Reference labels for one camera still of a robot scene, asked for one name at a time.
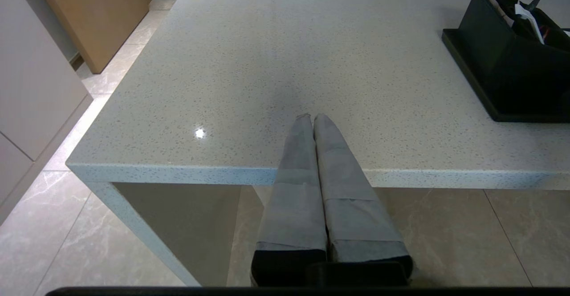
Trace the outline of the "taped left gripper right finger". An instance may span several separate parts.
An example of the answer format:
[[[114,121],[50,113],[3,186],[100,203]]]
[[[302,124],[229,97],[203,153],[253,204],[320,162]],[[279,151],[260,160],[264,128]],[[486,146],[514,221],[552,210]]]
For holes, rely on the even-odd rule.
[[[336,278],[341,284],[407,286],[413,258],[341,131],[319,114],[314,136]]]

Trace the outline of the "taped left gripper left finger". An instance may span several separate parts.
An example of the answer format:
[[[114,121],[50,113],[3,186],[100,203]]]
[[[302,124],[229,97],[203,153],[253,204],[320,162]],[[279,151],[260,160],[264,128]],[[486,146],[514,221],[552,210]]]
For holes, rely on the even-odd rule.
[[[251,261],[256,287],[305,286],[307,270],[327,260],[328,237],[314,130],[297,116],[285,140]]]

